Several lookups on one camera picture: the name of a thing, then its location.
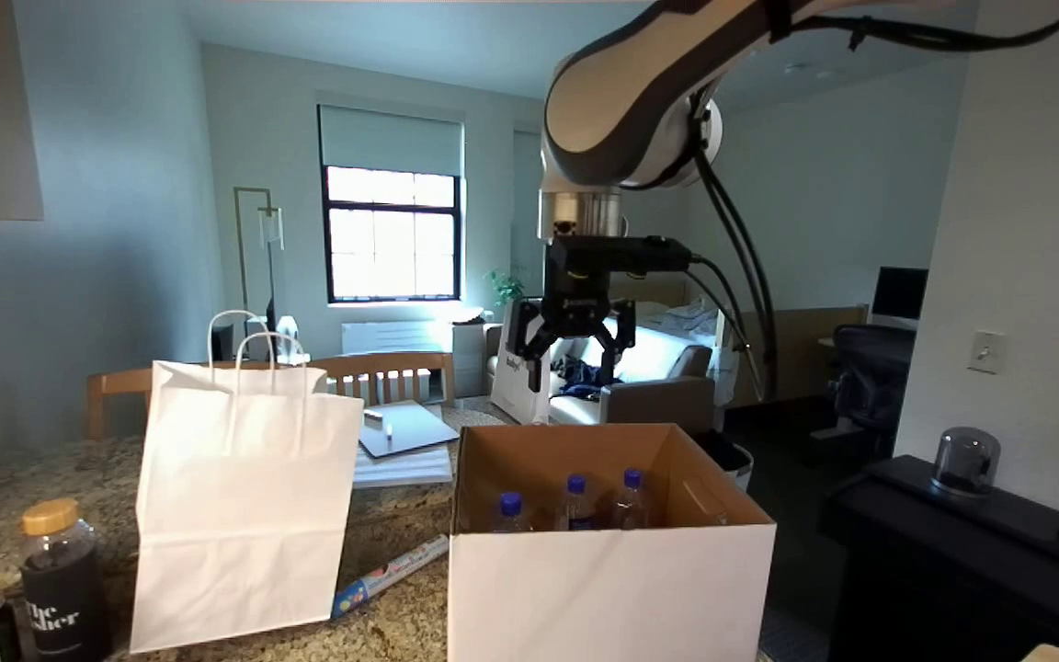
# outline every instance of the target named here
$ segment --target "monitor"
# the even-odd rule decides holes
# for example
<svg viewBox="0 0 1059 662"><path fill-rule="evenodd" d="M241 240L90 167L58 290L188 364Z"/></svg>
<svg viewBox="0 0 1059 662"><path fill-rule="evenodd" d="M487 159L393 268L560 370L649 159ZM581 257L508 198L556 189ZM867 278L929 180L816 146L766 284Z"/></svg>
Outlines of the monitor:
<svg viewBox="0 0 1059 662"><path fill-rule="evenodd" d="M867 322L918 327L927 297L927 268L877 268Z"/></svg>

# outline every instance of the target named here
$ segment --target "water bottle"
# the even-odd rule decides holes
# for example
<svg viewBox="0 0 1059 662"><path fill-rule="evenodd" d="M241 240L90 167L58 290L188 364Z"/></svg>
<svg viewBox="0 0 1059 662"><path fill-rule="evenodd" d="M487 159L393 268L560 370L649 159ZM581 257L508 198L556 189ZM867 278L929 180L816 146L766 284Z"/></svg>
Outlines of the water bottle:
<svg viewBox="0 0 1059 662"><path fill-rule="evenodd" d="M594 500L584 473L566 477L560 531L594 531Z"/></svg>
<svg viewBox="0 0 1059 662"><path fill-rule="evenodd" d="M525 531L523 493L501 493L495 498L495 527L494 534L519 534Z"/></svg>
<svg viewBox="0 0 1059 662"><path fill-rule="evenodd" d="M648 502L643 502L643 472L628 467L623 482L615 498L615 527L617 531L639 531L648 527Z"/></svg>
<svg viewBox="0 0 1059 662"><path fill-rule="evenodd" d="M78 500L40 500L22 511L30 536L22 598L40 662L100 662L112 651L95 531Z"/></svg>

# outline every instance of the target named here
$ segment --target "paper bag handle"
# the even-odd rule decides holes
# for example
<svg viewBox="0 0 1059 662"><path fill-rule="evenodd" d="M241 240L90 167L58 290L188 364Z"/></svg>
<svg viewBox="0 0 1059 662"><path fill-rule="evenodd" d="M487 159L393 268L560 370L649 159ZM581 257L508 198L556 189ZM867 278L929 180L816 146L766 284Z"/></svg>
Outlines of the paper bag handle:
<svg viewBox="0 0 1059 662"><path fill-rule="evenodd" d="M205 364L213 368L213 327L221 322L221 320L228 320L228 316L237 316L241 322L269 322L269 316L262 316L262 314L255 314L255 310L221 310L221 314L213 314L208 316L208 322L205 322Z"/></svg>
<svg viewBox="0 0 1059 662"><path fill-rule="evenodd" d="M258 338L269 343L269 368L278 368L278 364L274 364L274 352L270 352L270 338L289 343L295 352L305 352L305 347L300 347L295 336L255 331L255 336L246 336L246 338L237 343L237 349L234 349L234 370L241 368L246 347L258 343Z"/></svg>

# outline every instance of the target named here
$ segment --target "window frame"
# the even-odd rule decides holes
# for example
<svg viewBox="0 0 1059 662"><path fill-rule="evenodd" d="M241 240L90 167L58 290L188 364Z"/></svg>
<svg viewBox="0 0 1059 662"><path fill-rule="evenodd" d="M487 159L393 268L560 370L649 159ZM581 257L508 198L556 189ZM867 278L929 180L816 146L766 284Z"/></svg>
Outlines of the window frame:
<svg viewBox="0 0 1059 662"><path fill-rule="evenodd" d="M452 205L420 205L420 203L354 203L332 198L332 168L344 168L333 163L321 163L321 225L323 225L323 288L326 304L399 304L399 301L458 301L458 268L464 268L464 178L458 174L420 174L420 178L449 178L452 180ZM452 218L452 294L369 294L369 297L337 297L333 288L333 208L361 208L361 213L449 213Z"/></svg>

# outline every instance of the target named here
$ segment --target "electrical outlet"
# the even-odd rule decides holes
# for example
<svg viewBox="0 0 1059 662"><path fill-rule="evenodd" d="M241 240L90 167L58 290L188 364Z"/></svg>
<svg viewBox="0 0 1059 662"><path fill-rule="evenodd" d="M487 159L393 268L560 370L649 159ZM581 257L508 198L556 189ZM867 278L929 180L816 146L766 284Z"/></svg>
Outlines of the electrical outlet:
<svg viewBox="0 0 1059 662"><path fill-rule="evenodd" d="M1005 370L1005 336L974 331L968 368L980 370L980 374L999 374Z"/></svg>

